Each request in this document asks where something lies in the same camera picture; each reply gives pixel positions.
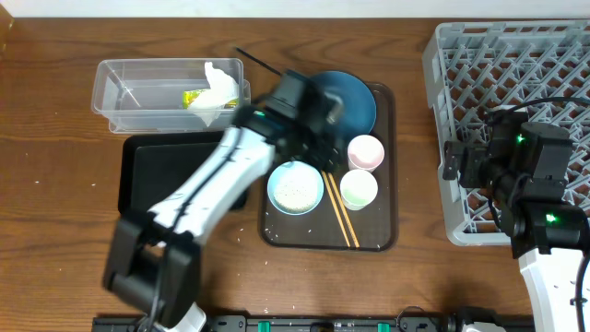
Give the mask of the pink cup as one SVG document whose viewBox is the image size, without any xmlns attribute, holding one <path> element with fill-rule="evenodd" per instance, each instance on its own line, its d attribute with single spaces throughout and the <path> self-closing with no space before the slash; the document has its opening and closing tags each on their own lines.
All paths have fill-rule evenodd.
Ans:
<svg viewBox="0 0 590 332">
<path fill-rule="evenodd" d="M 356 136 L 348 143 L 347 157 L 350 170 L 373 172 L 384 161 L 384 146 L 375 136 Z"/>
</svg>

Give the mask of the white napkin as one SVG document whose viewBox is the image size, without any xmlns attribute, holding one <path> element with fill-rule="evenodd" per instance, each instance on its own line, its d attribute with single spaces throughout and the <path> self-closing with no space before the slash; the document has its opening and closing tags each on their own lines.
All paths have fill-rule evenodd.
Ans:
<svg viewBox="0 0 590 332">
<path fill-rule="evenodd" d="M 239 85 L 233 77 L 215 68 L 212 62 L 205 62 L 204 68 L 209 88 L 185 91 L 183 107 L 210 127 L 222 111 L 238 105 L 240 94 Z"/>
</svg>

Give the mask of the light green cup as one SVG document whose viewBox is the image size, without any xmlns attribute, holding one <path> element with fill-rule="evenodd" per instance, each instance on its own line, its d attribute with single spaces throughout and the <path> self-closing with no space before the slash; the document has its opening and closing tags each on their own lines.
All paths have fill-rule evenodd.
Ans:
<svg viewBox="0 0 590 332">
<path fill-rule="evenodd" d="M 340 181 L 339 189 L 343 203 L 349 210 L 367 207 L 378 194 L 376 179 L 364 170 L 347 172 Z"/>
</svg>

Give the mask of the yellow green snack wrapper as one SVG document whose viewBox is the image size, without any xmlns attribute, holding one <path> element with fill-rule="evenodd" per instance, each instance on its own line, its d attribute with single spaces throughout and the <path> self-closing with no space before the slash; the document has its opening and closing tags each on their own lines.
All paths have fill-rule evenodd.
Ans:
<svg viewBox="0 0 590 332">
<path fill-rule="evenodd" d="M 183 92 L 183 107 L 187 110 L 233 108 L 239 95 L 217 89 L 195 89 Z"/>
</svg>

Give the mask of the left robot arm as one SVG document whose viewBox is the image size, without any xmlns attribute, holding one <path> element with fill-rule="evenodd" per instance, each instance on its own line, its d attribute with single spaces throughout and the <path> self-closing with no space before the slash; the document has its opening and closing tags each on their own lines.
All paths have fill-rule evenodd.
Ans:
<svg viewBox="0 0 590 332">
<path fill-rule="evenodd" d="M 276 162 L 318 171 L 339 162 L 336 125 L 348 107 L 341 88 L 286 71 L 266 94 L 236 109 L 212 154 L 171 195 L 117 220 L 103 286 L 145 313 L 146 331 L 198 331 L 201 255 L 220 220 Z"/>
</svg>

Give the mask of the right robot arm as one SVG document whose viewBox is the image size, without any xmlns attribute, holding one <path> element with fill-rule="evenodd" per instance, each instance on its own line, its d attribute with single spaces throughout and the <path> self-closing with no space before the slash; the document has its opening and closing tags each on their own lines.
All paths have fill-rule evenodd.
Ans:
<svg viewBox="0 0 590 332">
<path fill-rule="evenodd" d="M 572 153 L 566 129 L 531 122 L 522 112 L 497 119 L 486 144 L 448 141 L 443 148 L 443 179 L 488 193 L 538 331 L 589 328 L 589 220 L 563 198 Z"/>
</svg>

